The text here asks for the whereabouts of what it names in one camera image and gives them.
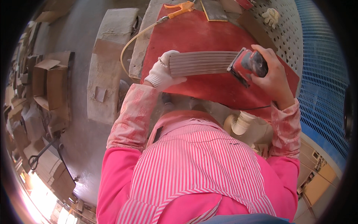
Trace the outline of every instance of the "red board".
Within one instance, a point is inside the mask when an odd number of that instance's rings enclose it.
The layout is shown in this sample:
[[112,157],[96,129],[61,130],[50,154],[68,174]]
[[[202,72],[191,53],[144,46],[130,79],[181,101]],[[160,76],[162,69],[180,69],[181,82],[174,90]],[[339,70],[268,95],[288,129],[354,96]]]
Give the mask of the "red board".
[[[158,18],[176,10],[162,7]],[[240,51],[242,47],[252,50],[251,44],[257,42],[245,30],[230,22],[208,22],[204,12],[198,10],[183,13],[154,27],[144,59],[141,83],[158,57],[166,51]],[[295,95],[299,77],[283,60],[278,59],[285,67],[290,89]],[[255,84],[250,83],[250,87],[245,88],[230,73],[187,78],[186,82],[171,86],[165,92],[218,102],[231,109],[247,111],[267,121],[271,120],[269,107],[246,110],[270,105],[270,97]]]

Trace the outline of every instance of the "person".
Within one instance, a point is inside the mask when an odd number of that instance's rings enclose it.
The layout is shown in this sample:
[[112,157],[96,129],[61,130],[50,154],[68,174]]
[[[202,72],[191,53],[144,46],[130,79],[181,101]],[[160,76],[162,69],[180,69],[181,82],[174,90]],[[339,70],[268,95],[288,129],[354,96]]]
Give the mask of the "person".
[[171,111],[148,139],[159,92],[171,78],[165,52],[142,85],[131,85],[107,141],[98,193],[98,223],[198,223],[216,215],[265,213],[293,220],[297,210],[300,110],[272,49],[253,83],[271,96],[274,135],[265,160],[232,138],[208,113]]

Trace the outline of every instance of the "blue plastic mesh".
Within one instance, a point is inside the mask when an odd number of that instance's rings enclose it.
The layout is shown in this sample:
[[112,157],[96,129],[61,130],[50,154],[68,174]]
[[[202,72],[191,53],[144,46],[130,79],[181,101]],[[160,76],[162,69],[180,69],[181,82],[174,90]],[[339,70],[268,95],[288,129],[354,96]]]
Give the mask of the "blue plastic mesh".
[[295,0],[303,31],[303,73],[298,100],[302,132],[323,148],[344,170],[343,102],[349,84],[337,40],[311,0]]

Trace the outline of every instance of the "white work glove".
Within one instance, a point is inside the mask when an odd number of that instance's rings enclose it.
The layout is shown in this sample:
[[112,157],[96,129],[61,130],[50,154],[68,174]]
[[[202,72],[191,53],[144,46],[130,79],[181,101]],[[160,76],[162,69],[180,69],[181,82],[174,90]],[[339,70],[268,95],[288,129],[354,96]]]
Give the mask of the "white work glove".
[[276,24],[279,22],[280,17],[280,14],[276,9],[267,9],[267,12],[263,13],[262,17],[265,18],[265,23],[268,23],[270,27],[276,29]]
[[153,68],[149,71],[149,75],[144,81],[150,82],[158,92],[165,90],[169,86],[185,82],[186,77],[172,78],[169,70],[169,56],[171,54],[179,53],[179,51],[171,50],[165,52],[158,61],[153,65]]

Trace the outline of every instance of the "electric sander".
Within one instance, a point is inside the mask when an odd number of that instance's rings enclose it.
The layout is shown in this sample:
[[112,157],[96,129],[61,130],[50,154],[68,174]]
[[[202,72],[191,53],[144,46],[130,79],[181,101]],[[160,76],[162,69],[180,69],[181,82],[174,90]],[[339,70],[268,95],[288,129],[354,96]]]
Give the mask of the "electric sander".
[[229,65],[227,71],[248,88],[250,86],[248,82],[251,80],[250,74],[265,77],[269,68],[267,62],[258,51],[251,51],[243,47]]

